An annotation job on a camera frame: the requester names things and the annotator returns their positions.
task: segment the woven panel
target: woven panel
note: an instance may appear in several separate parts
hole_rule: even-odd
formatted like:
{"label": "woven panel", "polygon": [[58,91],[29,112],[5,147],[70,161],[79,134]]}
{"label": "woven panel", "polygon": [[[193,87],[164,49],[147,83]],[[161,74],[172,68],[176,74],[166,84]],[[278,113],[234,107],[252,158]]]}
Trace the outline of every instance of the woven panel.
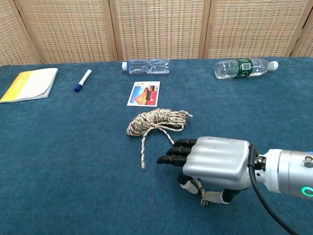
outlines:
{"label": "woven panel", "polygon": [[101,0],[19,0],[46,63],[111,61]]}
{"label": "woven panel", "polygon": [[313,57],[313,24],[311,24],[308,33],[305,35],[304,40],[296,56]]}
{"label": "woven panel", "polygon": [[123,59],[198,58],[204,0],[116,0]]}
{"label": "woven panel", "polygon": [[8,0],[0,0],[0,65],[36,64]]}
{"label": "woven panel", "polygon": [[308,1],[217,0],[208,57],[284,56]]}

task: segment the plastic bottle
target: plastic bottle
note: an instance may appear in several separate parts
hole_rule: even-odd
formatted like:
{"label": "plastic bottle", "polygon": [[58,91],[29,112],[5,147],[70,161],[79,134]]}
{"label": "plastic bottle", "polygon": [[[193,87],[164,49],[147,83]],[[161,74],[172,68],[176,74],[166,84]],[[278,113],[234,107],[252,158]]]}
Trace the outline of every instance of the plastic bottle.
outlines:
{"label": "plastic bottle", "polygon": [[122,63],[123,71],[130,74],[162,74],[170,72],[168,59],[134,59]]}
{"label": "plastic bottle", "polygon": [[277,61],[267,61],[261,58],[236,59],[217,62],[214,68],[219,79],[233,77],[259,76],[267,71],[276,70]]}

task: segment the card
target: card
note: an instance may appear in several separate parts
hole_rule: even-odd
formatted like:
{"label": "card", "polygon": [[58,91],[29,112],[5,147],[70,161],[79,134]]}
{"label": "card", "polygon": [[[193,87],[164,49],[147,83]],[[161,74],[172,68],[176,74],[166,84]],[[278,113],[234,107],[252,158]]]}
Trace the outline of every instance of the card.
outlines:
{"label": "card", "polygon": [[157,106],[160,82],[135,82],[128,106]]}

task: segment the white marker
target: white marker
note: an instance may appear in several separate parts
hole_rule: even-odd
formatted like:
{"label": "white marker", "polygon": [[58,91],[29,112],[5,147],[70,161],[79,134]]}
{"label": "white marker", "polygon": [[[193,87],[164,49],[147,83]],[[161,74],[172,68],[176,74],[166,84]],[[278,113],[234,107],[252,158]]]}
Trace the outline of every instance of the white marker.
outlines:
{"label": "white marker", "polygon": [[90,74],[91,74],[91,70],[87,70],[87,72],[83,76],[82,80],[80,80],[78,85],[75,87],[75,89],[74,89],[75,92],[80,91],[80,89],[83,87],[84,83],[87,81],[87,78],[89,77]]}

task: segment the notebook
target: notebook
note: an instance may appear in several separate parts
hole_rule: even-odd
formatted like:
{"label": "notebook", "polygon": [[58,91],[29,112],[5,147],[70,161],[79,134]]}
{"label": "notebook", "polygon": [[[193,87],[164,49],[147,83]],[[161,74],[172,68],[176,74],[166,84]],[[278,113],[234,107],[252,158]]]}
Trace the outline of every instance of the notebook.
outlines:
{"label": "notebook", "polygon": [[57,71],[57,68],[48,68],[21,72],[0,103],[48,97]]}

